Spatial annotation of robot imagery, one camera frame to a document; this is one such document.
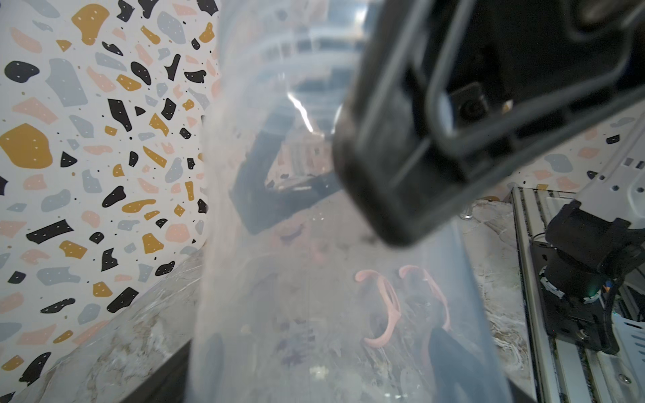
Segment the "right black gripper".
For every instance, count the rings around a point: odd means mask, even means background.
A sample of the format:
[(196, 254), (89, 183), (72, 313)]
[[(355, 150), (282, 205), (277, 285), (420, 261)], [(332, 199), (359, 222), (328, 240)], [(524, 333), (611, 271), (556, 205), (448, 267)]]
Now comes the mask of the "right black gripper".
[(386, 1), (334, 165), (407, 247), (532, 158), (644, 97), (641, 1)]

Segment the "small clear baby bottle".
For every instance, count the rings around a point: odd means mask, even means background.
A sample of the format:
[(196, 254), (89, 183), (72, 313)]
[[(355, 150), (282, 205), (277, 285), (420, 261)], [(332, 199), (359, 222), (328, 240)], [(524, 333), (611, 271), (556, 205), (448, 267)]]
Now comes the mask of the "small clear baby bottle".
[(189, 402), (437, 402), (441, 327), (512, 399), (455, 221), (379, 240), (332, 144), (377, 1), (223, 1)]

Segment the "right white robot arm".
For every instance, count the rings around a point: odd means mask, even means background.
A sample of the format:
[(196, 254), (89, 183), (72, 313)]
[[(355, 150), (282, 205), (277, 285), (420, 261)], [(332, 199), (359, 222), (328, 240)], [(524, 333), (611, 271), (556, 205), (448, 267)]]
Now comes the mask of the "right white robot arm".
[[(531, 159), (644, 98), (641, 1), (384, 1), (334, 165), (389, 245), (425, 238)], [(644, 262), (644, 125), (532, 248), (547, 334), (607, 354)]]

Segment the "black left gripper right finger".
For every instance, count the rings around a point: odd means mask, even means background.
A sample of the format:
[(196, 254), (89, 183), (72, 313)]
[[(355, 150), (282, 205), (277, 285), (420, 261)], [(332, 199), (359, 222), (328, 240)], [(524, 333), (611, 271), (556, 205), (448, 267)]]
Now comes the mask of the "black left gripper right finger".
[(503, 402), (502, 384), (477, 357), (443, 328), (433, 329), (428, 342), (437, 402)]

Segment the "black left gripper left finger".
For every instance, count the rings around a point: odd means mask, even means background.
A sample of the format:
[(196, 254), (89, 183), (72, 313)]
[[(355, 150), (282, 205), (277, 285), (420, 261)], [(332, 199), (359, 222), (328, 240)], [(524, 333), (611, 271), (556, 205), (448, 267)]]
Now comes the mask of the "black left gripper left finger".
[(121, 403), (180, 403), (184, 401), (191, 340), (159, 367)]

